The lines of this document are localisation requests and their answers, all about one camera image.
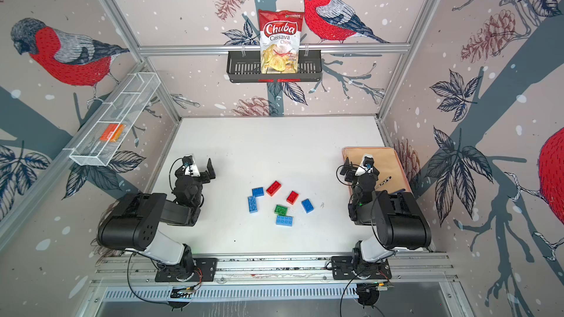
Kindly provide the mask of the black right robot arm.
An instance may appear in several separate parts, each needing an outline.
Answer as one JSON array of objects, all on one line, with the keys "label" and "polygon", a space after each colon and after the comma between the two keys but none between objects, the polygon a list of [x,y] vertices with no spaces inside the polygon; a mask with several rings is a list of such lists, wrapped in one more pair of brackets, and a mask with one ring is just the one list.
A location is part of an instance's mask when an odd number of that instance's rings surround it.
[{"label": "black right robot arm", "polygon": [[349,186],[348,216],[357,226],[368,226],[371,236],[357,242],[352,250],[352,271],[371,276],[397,248],[428,248],[432,241],[430,226],[412,193],[377,189],[379,170],[373,157],[361,164],[348,158],[336,171],[337,179]]}]

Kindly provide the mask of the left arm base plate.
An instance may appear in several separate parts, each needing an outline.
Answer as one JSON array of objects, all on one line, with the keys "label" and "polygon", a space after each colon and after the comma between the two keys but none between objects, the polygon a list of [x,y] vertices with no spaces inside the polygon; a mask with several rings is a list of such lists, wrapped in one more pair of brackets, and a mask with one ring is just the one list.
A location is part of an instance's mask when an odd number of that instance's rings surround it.
[{"label": "left arm base plate", "polygon": [[196,258],[176,265],[165,265],[159,269],[157,283],[212,282],[217,270],[217,258]]}]

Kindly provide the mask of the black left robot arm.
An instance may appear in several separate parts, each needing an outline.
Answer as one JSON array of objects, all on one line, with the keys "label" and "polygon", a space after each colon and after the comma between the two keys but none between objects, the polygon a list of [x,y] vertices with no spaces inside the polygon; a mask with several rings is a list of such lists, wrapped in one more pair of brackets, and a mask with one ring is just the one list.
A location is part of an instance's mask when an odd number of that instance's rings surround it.
[{"label": "black left robot arm", "polygon": [[193,227],[204,203],[203,187],[216,179],[211,160],[200,171],[192,155],[182,158],[175,171],[171,190],[174,200],[165,193],[137,193],[122,197],[98,226],[97,242],[107,249],[127,251],[150,258],[163,271],[191,276],[196,272],[192,250],[159,229],[160,223]]}]

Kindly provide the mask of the light blue long lego brick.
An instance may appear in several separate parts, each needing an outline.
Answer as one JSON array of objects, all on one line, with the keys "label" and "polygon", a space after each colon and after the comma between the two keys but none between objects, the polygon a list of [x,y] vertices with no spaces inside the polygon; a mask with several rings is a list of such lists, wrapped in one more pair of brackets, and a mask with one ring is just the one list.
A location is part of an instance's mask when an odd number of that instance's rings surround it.
[{"label": "light blue long lego brick", "polygon": [[293,217],[277,215],[276,217],[276,224],[284,227],[292,227],[293,226]]}]

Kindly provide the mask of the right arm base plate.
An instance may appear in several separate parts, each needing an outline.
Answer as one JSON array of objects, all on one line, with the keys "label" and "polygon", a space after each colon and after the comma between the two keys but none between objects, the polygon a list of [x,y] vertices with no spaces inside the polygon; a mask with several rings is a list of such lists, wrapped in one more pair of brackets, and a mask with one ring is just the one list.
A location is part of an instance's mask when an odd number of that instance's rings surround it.
[{"label": "right arm base plate", "polygon": [[353,260],[352,256],[332,256],[326,269],[332,271],[334,280],[390,280],[392,273],[387,260],[369,263]]}]

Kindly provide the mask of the long red lego brick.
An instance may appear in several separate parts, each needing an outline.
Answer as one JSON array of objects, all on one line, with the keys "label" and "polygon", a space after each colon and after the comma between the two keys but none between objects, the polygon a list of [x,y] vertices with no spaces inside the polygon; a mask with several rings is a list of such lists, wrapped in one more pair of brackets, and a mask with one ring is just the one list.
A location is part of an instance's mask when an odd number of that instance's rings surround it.
[{"label": "long red lego brick", "polygon": [[274,181],[266,190],[266,193],[270,196],[273,197],[278,190],[281,188],[281,183],[279,181]]}]

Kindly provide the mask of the small red lego brick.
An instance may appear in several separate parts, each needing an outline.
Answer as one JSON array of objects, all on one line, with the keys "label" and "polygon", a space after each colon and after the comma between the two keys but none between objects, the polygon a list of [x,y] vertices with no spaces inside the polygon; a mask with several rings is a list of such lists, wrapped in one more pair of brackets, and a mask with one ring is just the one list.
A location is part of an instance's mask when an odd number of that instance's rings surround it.
[{"label": "small red lego brick", "polygon": [[288,195],[288,197],[286,198],[286,202],[288,202],[291,205],[294,205],[295,202],[297,201],[299,197],[299,194],[295,191],[291,191]]}]

